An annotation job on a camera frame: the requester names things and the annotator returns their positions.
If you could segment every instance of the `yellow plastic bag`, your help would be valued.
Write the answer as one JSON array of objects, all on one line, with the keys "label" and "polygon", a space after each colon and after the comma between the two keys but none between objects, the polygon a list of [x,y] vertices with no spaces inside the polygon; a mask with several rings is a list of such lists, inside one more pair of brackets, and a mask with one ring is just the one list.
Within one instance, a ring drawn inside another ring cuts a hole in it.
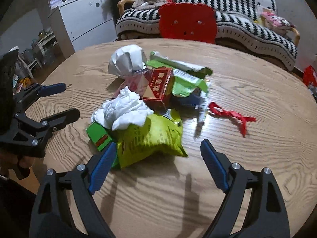
[{"label": "yellow plastic bag", "polygon": [[126,130],[115,131],[121,168],[132,165],[156,151],[187,157],[182,146],[183,124],[174,109],[152,114],[143,127],[130,124]]}]

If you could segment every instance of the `red chair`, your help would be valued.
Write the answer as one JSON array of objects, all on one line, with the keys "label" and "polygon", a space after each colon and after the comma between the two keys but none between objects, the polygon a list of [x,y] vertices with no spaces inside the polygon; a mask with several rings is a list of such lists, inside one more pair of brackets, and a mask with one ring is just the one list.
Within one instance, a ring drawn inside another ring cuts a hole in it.
[{"label": "red chair", "polygon": [[158,10],[163,38],[215,43],[215,10],[202,3],[166,3]]}]

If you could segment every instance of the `wooden armrest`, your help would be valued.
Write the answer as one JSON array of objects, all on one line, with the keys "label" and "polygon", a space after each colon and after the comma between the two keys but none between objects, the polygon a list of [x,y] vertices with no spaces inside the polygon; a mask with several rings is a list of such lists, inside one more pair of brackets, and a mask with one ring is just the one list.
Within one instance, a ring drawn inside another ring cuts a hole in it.
[{"label": "wooden armrest", "polygon": [[126,3],[134,3],[135,0],[121,0],[120,2],[118,2],[117,6],[119,8],[119,14],[120,14],[120,17],[124,14],[124,5]]},{"label": "wooden armrest", "polygon": [[294,45],[297,47],[299,43],[299,39],[301,38],[301,35],[299,34],[296,28],[292,28],[291,30],[295,33]]}]

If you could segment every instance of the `round table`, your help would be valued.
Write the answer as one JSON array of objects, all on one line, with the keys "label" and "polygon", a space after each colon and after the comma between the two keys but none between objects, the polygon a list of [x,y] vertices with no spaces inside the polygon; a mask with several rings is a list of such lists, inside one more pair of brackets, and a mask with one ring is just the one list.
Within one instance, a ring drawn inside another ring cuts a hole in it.
[{"label": "round table", "polygon": [[[54,134],[46,156],[34,164],[41,178],[47,168],[69,171],[92,156],[85,129],[94,110],[110,99],[121,80],[107,73],[112,53],[128,44],[145,54],[157,50],[174,60],[213,69],[210,98],[227,110],[256,117],[242,137],[235,121],[207,116],[196,130],[196,112],[182,115],[182,143],[188,158],[153,155],[121,171],[108,174],[94,200],[118,238],[201,237],[217,213],[224,193],[218,190],[201,156],[207,138],[218,152],[245,169],[270,167],[287,208],[291,236],[317,203],[317,105],[309,90],[290,73],[255,56],[185,40],[136,39],[81,50],[64,61],[44,82],[64,82],[64,93],[39,99],[27,115],[37,121],[72,107],[80,119]],[[244,220],[247,191],[233,231]],[[74,198],[68,192],[74,221],[84,231]]]}]

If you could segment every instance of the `white cabinet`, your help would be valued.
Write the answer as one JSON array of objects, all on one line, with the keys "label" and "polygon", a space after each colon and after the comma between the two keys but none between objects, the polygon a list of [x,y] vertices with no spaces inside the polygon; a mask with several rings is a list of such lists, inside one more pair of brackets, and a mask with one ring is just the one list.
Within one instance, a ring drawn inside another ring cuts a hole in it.
[{"label": "white cabinet", "polygon": [[117,39],[111,0],[72,0],[56,8],[49,20],[65,58]]}]

